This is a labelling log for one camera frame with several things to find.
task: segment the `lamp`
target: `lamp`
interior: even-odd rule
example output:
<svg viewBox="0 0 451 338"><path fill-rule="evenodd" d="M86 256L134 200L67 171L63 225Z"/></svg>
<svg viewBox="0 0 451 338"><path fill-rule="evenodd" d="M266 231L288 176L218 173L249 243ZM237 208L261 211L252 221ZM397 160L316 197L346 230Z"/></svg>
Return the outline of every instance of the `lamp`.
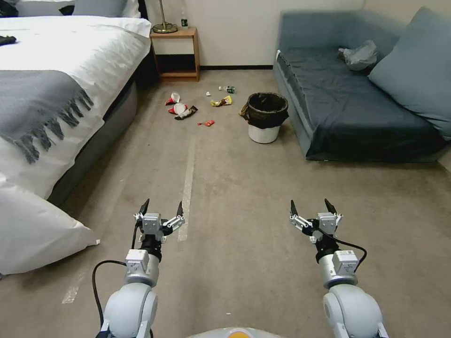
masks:
<svg viewBox="0 0 451 338"><path fill-rule="evenodd" d="M167 23L164 19L164 12L163 12L163 3L162 0L160 0L160 9L161 9L161 19L163 20L163 23L155 25L152 30L155 33L173 33L178 30L176 24Z"/></svg>

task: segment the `wooden nightstand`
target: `wooden nightstand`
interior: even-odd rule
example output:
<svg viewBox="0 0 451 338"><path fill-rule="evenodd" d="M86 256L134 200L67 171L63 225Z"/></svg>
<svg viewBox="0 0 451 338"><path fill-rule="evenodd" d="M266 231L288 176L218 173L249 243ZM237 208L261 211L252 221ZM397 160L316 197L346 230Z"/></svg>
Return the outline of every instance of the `wooden nightstand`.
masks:
<svg viewBox="0 0 451 338"><path fill-rule="evenodd" d="M160 81L199 81L197 29L189 27L175 33L152 32L152 48Z"/></svg>

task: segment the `yellow snack wrapper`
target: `yellow snack wrapper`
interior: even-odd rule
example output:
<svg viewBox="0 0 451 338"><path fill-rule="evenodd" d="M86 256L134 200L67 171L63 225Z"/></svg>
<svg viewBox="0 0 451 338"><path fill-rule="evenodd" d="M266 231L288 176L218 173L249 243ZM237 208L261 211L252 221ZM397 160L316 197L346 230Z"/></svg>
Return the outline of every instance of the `yellow snack wrapper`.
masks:
<svg viewBox="0 0 451 338"><path fill-rule="evenodd" d="M221 101L216 101L216 102L211 100L210 104L213 107L229 106L232 104L232 97L229 95L229 96L224 97Z"/></svg>

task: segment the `white wall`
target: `white wall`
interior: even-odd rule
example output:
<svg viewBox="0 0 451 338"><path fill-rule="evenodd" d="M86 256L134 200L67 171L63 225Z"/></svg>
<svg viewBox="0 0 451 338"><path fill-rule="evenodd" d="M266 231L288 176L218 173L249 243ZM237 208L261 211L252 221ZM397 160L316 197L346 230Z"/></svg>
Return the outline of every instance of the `white wall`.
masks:
<svg viewBox="0 0 451 338"><path fill-rule="evenodd" d="M449 0L366 0L365 9L409 23L421 6L426 6L451 18L451 1ZM442 156L439 162L448 171L451 171L451 150Z"/></svg>
<svg viewBox="0 0 451 338"><path fill-rule="evenodd" d="M201 65L273 63L284 9L360 9L364 0L163 0L166 21L180 25L182 4L199 34ZM161 23L158 0L146 0L152 24Z"/></svg>

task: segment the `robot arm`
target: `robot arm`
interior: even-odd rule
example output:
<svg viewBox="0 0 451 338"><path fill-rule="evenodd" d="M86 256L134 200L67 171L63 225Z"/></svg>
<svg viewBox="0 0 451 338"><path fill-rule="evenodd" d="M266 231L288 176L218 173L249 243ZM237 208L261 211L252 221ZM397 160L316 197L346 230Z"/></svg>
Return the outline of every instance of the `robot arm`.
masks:
<svg viewBox="0 0 451 338"><path fill-rule="evenodd" d="M334 235L342 215L325 200L327 213L316 219L298 215L291 201L291 224L317 248L324 287L329 290L323 298L324 312L336 338L389 338L382 322L382 313L373 297L357 287L355 271L359 260L352 250L340 250L338 243L361 248L337 240Z"/></svg>
<svg viewBox="0 0 451 338"><path fill-rule="evenodd" d="M177 215L170 220L161 219L158 213L148 213L147 207L148 200L134 215L135 228L141 231L141 248L132 247L127 253L125 285L108 299L98 338L152 338L151 326L158 305L152 288L158 281L161 245L166 236L185 223L185 218L181 202Z"/></svg>

